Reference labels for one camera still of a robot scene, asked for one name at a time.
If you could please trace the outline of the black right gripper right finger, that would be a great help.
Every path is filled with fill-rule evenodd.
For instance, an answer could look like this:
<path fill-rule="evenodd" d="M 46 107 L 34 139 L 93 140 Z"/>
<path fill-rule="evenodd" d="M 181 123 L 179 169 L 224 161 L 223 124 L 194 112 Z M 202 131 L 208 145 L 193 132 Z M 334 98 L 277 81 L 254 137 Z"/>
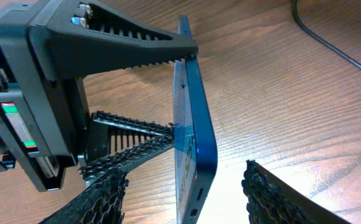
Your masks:
<path fill-rule="evenodd" d="M 254 160 L 247 160 L 241 181 L 250 223 L 349 224 L 308 199 Z"/>

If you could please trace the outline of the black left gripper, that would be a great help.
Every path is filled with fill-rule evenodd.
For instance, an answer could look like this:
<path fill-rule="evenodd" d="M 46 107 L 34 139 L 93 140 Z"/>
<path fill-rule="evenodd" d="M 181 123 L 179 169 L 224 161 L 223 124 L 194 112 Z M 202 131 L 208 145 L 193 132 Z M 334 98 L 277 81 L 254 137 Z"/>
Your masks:
<path fill-rule="evenodd" d="M 89 124 L 86 45 L 70 32 L 88 17 L 86 1 L 0 9 L 0 172 L 21 166 L 41 192 L 62 187 Z"/>

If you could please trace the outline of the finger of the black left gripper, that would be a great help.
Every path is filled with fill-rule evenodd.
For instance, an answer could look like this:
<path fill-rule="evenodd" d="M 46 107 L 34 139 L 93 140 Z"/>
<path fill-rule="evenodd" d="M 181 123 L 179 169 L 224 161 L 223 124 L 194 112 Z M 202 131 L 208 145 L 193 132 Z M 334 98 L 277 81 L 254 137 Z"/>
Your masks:
<path fill-rule="evenodd" d="M 126 118 L 104 111 L 91 116 L 85 150 L 78 157 L 87 187 L 110 169 L 125 172 L 174 147 L 174 125 Z"/>
<path fill-rule="evenodd" d="M 29 40 L 44 77 L 69 80 L 189 59 L 197 43 L 143 24 L 99 1 L 42 1 Z"/>

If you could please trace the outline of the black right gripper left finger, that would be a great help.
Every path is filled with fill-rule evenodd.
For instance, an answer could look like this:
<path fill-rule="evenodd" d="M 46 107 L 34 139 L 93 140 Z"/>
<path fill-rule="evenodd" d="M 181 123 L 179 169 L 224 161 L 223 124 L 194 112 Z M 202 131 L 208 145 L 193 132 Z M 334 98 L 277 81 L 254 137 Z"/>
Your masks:
<path fill-rule="evenodd" d="M 42 224 L 122 224 L 121 211 L 125 190 L 128 186 L 126 173 L 109 170 L 72 201 L 43 219 Z"/>

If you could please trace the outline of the blue smartphone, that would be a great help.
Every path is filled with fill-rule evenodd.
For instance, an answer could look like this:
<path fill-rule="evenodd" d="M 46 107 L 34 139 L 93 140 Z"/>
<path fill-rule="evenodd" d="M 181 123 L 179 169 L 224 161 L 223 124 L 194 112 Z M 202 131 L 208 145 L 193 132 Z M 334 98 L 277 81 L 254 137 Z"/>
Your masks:
<path fill-rule="evenodd" d="M 215 178 L 218 151 L 196 57 L 175 63 L 172 99 L 177 223 L 197 223 Z"/>

